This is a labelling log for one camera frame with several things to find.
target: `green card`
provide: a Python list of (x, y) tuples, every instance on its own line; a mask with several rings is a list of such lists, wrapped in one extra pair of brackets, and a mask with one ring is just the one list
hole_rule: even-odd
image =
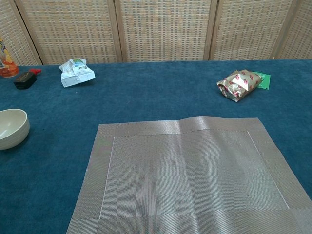
[(257, 86), (257, 88), (261, 88), (261, 89), (269, 89), (270, 86), (270, 79), (271, 79), (271, 75), (268, 74), (264, 74), (261, 72), (253, 72), (257, 75), (259, 75), (262, 79), (262, 82)]

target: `orange bottle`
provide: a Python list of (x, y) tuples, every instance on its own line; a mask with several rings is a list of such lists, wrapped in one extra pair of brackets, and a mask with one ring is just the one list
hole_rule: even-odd
[(11, 56), (6, 49), (2, 38), (0, 38), (0, 76), (4, 78), (13, 77), (19, 73), (19, 68), (12, 61)]

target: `background wall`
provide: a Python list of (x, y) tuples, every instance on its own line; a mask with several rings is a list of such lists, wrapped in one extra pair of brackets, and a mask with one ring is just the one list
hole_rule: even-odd
[(18, 65), (312, 59), (312, 0), (0, 0)]

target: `woven screen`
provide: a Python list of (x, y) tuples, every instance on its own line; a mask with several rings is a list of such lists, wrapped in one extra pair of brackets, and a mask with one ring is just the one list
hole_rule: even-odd
[(12, 0), (0, 0), (0, 37), (2, 37), (8, 51), (17, 65), (38, 65), (34, 50), (27, 41), (27, 34), (22, 30), (18, 17), (15, 14), (15, 5), (11, 5)]
[(209, 0), (117, 0), (117, 3), (124, 60), (203, 60)]
[(117, 62), (120, 48), (114, 44), (108, 5), (106, 0), (18, 1), (45, 64), (62, 64), (75, 57), (87, 63)]
[(292, 0), (220, 0), (210, 58), (269, 59)]
[(303, 0), (280, 55), (282, 59), (312, 59), (312, 1)]

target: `blue tablecloth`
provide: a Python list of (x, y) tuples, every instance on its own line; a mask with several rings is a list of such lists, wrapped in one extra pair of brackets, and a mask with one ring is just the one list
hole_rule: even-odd
[[(1, 234), (66, 232), (100, 123), (258, 117), (312, 197), (312, 60), (89, 67), (96, 79), (68, 88), (57, 66), (38, 67), (42, 73), (27, 90), (0, 78), (0, 110), (23, 109), (31, 124), (22, 144), (0, 151)], [(236, 69), (271, 74), (270, 89), (238, 103), (223, 97), (216, 82)]]

